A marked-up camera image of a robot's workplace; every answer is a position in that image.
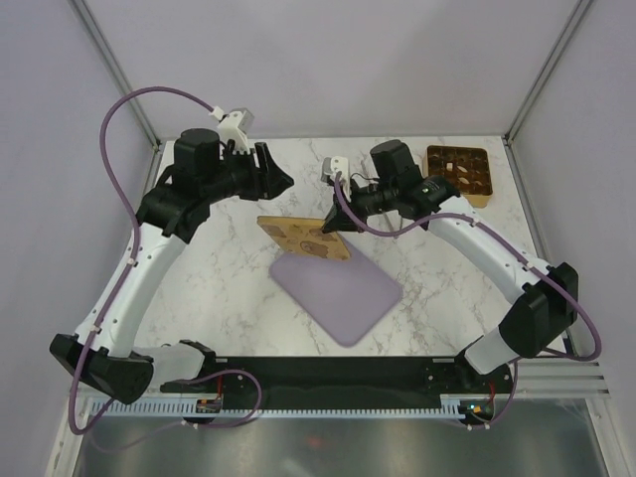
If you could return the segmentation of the gold chocolate box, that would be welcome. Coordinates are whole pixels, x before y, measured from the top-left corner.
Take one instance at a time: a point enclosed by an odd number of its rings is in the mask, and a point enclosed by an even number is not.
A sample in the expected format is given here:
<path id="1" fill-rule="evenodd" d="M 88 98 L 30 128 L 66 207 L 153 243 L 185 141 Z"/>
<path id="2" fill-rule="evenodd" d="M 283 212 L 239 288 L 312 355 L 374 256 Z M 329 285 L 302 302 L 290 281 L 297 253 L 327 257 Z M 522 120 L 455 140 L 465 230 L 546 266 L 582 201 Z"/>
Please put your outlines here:
<path id="1" fill-rule="evenodd" d="M 446 170 L 447 163 L 453 164 L 451 172 Z M 468 173 L 458 171 L 457 166 L 465 167 Z M 422 159 L 422 167 L 427 176 L 444 177 L 474 208 L 485 208 L 493 196 L 489 156 L 483 148 L 430 145 Z M 470 184 L 460 183 L 460 177 Z"/>

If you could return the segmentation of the left aluminium frame post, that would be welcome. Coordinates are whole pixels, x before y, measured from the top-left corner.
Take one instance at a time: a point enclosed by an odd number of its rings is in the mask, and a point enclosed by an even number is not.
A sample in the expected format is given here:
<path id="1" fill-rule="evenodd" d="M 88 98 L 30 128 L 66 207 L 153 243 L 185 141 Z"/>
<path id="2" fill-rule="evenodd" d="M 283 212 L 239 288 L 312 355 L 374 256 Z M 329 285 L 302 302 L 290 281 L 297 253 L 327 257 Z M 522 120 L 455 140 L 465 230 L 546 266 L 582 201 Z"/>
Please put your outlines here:
<path id="1" fill-rule="evenodd" d="M 132 92 L 132 85 L 122 68 L 113 48 L 103 33 L 94 13 L 85 0 L 68 0 L 67 3 L 79 19 L 79 23 L 87 34 L 90 42 L 96 49 L 98 56 L 104 64 L 111 81 L 121 96 Z M 145 138 L 154 151 L 158 151 L 162 144 L 161 139 L 143 110 L 137 99 L 127 102 L 127 108 L 132 113 L 136 124 L 142 130 Z"/>

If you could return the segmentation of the lavender tray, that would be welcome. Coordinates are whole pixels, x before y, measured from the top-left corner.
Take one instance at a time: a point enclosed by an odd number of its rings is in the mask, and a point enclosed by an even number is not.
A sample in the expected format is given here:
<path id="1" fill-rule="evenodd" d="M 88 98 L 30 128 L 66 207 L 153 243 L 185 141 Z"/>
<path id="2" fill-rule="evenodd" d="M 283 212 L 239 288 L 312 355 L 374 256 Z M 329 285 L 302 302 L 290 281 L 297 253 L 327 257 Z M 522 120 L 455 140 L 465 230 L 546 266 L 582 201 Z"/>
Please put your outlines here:
<path id="1" fill-rule="evenodd" d="M 359 343 L 402 299 L 402 286 L 350 242 L 345 261 L 284 253 L 270 277 L 340 346 Z"/>

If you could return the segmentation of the aluminium frame post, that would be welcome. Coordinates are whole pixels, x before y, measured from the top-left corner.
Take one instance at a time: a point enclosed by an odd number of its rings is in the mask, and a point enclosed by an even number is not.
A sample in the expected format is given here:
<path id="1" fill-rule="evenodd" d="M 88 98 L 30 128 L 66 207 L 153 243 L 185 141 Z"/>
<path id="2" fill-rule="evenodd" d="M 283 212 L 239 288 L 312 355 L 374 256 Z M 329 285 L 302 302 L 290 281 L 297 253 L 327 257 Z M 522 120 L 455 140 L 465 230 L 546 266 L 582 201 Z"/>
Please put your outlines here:
<path id="1" fill-rule="evenodd" d="M 514 143 L 536 102 L 554 75 L 560 60 L 594 4 L 594 0 L 577 0 L 575 2 L 510 126 L 502 136 L 505 146 L 511 147 Z"/>
<path id="2" fill-rule="evenodd" d="M 79 19 L 79 23 L 87 34 L 90 42 L 96 49 L 98 56 L 104 64 L 111 81 L 121 96 L 132 92 L 132 85 L 122 68 L 113 48 L 103 33 L 94 13 L 85 0 L 68 0 L 67 3 Z M 142 130 L 145 138 L 154 151 L 158 151 L 162 144 L 161 139 L 143 110 L 137 99 L 127 102 L 127 108 L 132 113 L 136 124 Z"/>

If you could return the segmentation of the right aluminium frame post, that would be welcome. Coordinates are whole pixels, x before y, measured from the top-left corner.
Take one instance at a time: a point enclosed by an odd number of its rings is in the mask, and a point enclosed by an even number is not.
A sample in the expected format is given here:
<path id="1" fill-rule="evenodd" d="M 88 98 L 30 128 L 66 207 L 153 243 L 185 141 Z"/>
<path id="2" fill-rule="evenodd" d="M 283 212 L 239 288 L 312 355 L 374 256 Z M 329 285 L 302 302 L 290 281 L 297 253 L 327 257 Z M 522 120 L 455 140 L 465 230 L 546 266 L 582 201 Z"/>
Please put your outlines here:
<path id="1" fill-rule="evenodd" d="M 554 75 L 560 60 L 594 4 L 594 0 L 577 0 L 575 2 L 510 126 L 502 136 L 505 146 L 511 147 L 514 143 L 536 102 Z"/>

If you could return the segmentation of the aluminium rail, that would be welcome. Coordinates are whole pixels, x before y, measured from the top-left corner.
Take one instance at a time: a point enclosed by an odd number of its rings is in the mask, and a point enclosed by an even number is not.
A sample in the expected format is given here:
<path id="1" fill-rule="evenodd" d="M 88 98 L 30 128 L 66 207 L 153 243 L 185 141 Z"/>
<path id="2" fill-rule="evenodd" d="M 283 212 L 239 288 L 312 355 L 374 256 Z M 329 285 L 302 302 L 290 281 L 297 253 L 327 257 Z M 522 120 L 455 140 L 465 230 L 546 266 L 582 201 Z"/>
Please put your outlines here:
<path id="1" fill-rule="evenodd" d="M 596 362 L 541 357 L 518 363 L 521 398 L 607 398 L 609 387 Z"/>

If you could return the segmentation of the metal tongs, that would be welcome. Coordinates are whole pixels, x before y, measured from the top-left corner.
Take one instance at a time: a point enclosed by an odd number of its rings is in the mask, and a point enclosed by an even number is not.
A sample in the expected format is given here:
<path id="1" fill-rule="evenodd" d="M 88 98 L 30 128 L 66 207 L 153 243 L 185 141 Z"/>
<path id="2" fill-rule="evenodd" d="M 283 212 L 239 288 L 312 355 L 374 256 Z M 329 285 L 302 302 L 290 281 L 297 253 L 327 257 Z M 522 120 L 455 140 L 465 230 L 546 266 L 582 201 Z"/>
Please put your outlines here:
<path id="1" fill-rule="evenodd" d="M 403 220 L 397 211 L 386 212 L 381 214 L 379 225 L 384 237 L 396 238 L 403 228 Z"/>

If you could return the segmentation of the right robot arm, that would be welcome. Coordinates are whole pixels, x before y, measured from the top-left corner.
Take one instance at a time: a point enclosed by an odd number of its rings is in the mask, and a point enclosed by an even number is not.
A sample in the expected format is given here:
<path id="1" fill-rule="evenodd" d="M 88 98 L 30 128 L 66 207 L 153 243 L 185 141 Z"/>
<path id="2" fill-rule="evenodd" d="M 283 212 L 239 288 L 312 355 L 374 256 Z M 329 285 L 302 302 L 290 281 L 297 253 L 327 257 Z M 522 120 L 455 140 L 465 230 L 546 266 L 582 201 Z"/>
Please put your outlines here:
<path id="1" fill-rule="evenodd" d="M 371 151 L 377 177 L 361 187 L 343 156 L 324 159 L 322 180 L 334 190 L 323 232 L 366 232 L 368 219 L 396 212 L 444 240 L 500 290 L 511 307 L 492 331 L 456 357 L 454 380 L 466 392 L 488 384 L 497 368 L 545 351 L 576 318 L 578 275 L 553 266 L 504 239 L 458 189 L 440 175 L 424 176 L 408 146 L 389 140 Z"/>

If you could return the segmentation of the yellow bear box lid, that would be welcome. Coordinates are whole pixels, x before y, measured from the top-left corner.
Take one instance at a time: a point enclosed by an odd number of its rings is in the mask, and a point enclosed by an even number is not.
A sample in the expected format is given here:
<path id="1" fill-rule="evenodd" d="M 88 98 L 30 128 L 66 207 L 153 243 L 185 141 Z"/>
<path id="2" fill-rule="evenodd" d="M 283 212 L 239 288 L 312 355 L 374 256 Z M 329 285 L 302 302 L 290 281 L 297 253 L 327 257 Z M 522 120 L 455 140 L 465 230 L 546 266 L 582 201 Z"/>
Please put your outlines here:
<path id="1" fill-rule="evenodd" d="M 337 233 L 324 233 L 323 220 L 259 216 L 258 226 L 283 250 L 303 256 L 347 261 L 351 253 Z"/>

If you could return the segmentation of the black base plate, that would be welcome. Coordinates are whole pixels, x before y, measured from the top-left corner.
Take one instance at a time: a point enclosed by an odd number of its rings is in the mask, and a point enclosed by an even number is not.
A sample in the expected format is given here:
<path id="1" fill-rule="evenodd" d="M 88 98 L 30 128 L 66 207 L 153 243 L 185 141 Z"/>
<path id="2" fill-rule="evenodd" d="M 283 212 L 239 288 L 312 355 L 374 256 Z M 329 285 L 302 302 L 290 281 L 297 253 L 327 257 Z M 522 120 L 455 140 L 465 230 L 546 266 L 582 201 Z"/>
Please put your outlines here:
<path id="1" fill-rule="evenodd" d="M 443 395 L 503 396 L 512 373 L 503 365 L 481 376 L 452 358 L 206 357 L 199 382 L 168 383 L 163 392 L 219 391 L 230 406 L 366 409 L 438 404 Z"/>

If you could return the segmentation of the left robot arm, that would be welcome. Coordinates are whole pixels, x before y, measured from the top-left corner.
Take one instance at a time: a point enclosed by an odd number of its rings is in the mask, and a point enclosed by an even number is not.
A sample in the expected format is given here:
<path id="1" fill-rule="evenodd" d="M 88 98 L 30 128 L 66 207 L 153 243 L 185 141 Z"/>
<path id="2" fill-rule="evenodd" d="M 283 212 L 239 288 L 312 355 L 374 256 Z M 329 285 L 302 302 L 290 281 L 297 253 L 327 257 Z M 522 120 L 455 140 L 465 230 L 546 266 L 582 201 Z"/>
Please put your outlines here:
<path id="1" fill-rule="evenodd" d="M 95 305 L 68 334 L 53 338 L 50 352 L 79 382 L 121 403 L 137 401 L 147 389 L 184 381 L 206 392 L 217 367 L 211 350 L 183 340 L 166 348 L 137 348 L 140 323 L 163 277 L 210 216 L 211 206 L 237 197 L 272 200 L 294 181 L 257 142 L 240 152 L 231 139 L 210 129 L 182 132 L 173 162 L 143 197 L 135 215 L 129 251 Z"/>

